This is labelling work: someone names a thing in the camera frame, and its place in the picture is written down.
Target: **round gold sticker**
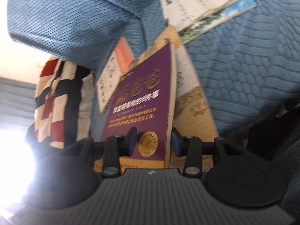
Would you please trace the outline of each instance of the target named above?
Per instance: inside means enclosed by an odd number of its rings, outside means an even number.
[[[139,140],[139,153],[143,157],[152,156],[158,145],[158,138],[155,132],[147,131]]]

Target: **red patch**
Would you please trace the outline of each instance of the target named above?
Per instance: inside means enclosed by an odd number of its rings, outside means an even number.
[[[64,120],[51,123],[51,142],[64,142]]]
[[[49,114],[53,112],[53,104],[54,104],[55,96],[51,96],[48,99],[45,100],[44,103],[44,111],[42,115],[42,119],[47,119],[49,117]]]
[[[57,63],[58,63],[58,59],[48,61],[46,63],[46,65],[44,66],[44,68],[40,74],[40,77],[53,75]]]

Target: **striped cloth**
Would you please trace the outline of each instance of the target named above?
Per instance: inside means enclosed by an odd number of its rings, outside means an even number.
[[[94,74],[62,59],[44,66],[35,91],[34,131],[59,149],[90,136]]]

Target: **gray ribbed surface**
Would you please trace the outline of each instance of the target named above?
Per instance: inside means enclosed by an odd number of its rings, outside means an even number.
[[[176,169],[127,169],[119,178],[106,179],[94,196],[62,210],[43,211],[25,208],[12,218],[19,225],[94,225],[94,224],[291,224],[278,206],[260,211],[228,207],[206,191],[196,179],[181,176]]]

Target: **purple book cover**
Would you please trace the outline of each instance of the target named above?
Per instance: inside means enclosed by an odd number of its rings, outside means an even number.
[[[174,81],[171,78],[176,72],[172,51],[172,44],[168,43],[122,77],[115,90],[101,141],[116,134],[126,135],[132,126],[137,128],[133,155],[120,158],[123,171],[163,168],[165,160],[168,162],[171,130],[168,121],[172,124],[176,93],[176,75]]]

